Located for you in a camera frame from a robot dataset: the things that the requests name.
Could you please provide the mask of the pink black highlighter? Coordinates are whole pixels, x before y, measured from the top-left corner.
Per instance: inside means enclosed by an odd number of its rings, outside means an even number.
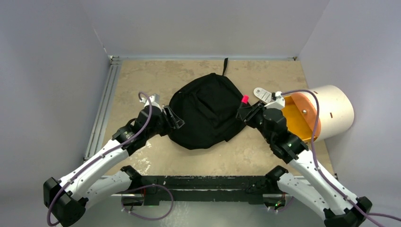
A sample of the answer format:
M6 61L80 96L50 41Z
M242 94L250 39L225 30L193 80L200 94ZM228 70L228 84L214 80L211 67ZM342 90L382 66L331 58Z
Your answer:
M249 96L248 95L244 95L242 97L241 103L246 105L246 104L248 104L248 100L249 100Z

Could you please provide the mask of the black student backpack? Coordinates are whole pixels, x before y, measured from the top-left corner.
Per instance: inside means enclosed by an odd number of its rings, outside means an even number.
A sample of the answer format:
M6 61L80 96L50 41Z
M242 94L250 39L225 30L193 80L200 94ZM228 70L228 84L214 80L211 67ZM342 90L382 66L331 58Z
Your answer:
M225 59L221 75L197 78L172 96L169 106L184 125L169 133L170 140L189 150L208 149L246 127L236 118L243 95L225 75L227 66Z

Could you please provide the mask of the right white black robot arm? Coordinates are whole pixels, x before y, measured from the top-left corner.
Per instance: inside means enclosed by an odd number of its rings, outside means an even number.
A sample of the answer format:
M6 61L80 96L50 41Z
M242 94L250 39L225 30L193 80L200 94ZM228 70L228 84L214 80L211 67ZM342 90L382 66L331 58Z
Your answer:
M309 147L288 130L281 110L266 108L262 102L250 105L243 100L236 117L256 128L273 154L307 180L300 182L287 169L277 166L266 175L265 185L270 192L281 190L290 194L313 210L326 227L358 227L365 221L363 214L370 211L371 201L356 196L314 162Z

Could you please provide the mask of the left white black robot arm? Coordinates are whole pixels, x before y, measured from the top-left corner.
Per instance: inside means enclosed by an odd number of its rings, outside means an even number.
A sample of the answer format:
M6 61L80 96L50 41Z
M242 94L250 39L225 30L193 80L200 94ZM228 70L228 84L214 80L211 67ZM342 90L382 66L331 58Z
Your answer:
M113 175L105 173L144 147L152 137L165 136L183 125L184 120L169 106L145 105L88 161L60 179L50 177L44 182L48 226L70 227L88 208L116 192L136 193L153 187L165 190L165 186L144 179L131 166L124 166Z

